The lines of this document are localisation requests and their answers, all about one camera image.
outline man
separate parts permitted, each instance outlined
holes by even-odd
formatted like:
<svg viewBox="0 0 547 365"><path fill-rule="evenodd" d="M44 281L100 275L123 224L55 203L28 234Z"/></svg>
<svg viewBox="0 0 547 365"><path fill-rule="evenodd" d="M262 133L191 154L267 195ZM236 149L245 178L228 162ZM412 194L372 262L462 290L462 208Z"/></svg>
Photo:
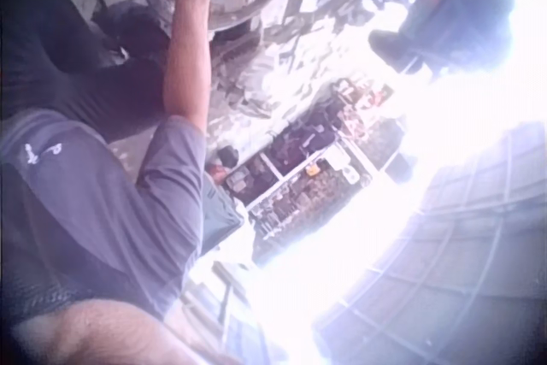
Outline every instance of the man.
<svg viewBox="0 0 547 365"><path fill-rule="evenodd" d="M68 0L2 0L2 317L40 363L202 363L164 326L201 247L209 0L101 68ZM107 143L158 124L136 185Z"/></svg>

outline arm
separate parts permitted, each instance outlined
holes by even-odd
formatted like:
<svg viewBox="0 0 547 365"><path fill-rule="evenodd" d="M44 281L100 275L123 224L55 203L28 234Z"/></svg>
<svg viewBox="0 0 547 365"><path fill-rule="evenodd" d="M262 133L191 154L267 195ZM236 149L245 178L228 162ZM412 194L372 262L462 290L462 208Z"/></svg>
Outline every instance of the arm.
<svg viewBox="0 0 547 365"><path fill-rule="evenodd" d="M211 60L207 24L210 0L176 0L163 102L202 133L207 129Z"/></svg>

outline person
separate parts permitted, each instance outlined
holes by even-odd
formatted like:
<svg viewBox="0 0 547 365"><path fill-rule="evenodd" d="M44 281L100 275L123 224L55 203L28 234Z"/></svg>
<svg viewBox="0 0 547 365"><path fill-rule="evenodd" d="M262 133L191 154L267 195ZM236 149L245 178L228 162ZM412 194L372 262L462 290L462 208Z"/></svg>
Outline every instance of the person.
<svg viewBox="0 0 547 365"><path fill-rule="evenodd" d="M176 0L165 75L101 67L69 0L2 8L3 335L39 363L204 363L165 320L202 242L209 0ZM107 143L154 125L133 184Z"/></svg>

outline dark clothing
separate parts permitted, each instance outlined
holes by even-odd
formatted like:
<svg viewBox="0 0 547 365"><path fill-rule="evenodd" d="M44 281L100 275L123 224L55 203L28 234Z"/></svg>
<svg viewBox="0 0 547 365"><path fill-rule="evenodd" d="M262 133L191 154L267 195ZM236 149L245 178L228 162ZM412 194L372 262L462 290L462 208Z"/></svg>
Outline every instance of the dark clothing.
<svg viewBox="0 0 547 365"><path fill-rule="evenodd" d="M154 62L101 68L99 51L69 0L2 0L9 326L90 298L161 319L200 252L204 136L165 117ZM105 143L158 122L134 185Z"/></svg>
<svg viewBox="0 0 547 365"><path fill-rule="evenodd" d="M100 45L70 0L1 4L4 120L23 109L53 109L111 142L162 118L158 64L140 58L101 68Z"/></svg>

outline sleeve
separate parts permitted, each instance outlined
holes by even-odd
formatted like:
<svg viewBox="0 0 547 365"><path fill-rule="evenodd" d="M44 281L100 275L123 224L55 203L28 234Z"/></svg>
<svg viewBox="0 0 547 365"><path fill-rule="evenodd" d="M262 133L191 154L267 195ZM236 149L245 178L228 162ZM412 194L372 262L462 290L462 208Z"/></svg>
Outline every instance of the sleeve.
<svg viewBox="0 0 547 365"><path fill-rule="evenodd" d="M156 130L137 179L162 239L165 257L189 269L203 242L202 183L205 137L186 119L171 116Z"/></svg>

